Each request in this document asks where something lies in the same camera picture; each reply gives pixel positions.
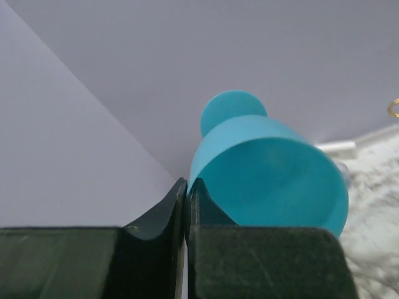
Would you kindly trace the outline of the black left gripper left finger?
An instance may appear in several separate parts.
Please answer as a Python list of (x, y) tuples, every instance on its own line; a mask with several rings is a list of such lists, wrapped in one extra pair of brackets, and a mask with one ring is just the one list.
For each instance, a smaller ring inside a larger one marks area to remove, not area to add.
[(120, 298), (181, 298), (186, 189), (179, 178), (159, 203), (123, 228)]

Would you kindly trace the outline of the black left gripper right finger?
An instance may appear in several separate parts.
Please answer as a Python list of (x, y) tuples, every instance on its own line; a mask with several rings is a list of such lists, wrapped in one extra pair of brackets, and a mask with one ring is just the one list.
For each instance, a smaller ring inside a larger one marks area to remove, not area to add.
[(194, 229), (201, 226), (237, 226), (237, 223), (212, 200), (201, 178), (195, 179), (186, 195), (183, 218), (188, 247), (188, 298), (196, 298)]

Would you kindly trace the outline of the blue plastic wine glass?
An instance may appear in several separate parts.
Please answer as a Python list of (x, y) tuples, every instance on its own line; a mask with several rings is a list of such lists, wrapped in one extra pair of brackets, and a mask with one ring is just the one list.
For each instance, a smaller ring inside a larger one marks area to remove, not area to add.
[(318, 227), (340, 236), (349, 194), (338, 166), (262, 102), (242, 90), (212, 98), (188, 184), (202, 179), (211, 199), (237, 224)]

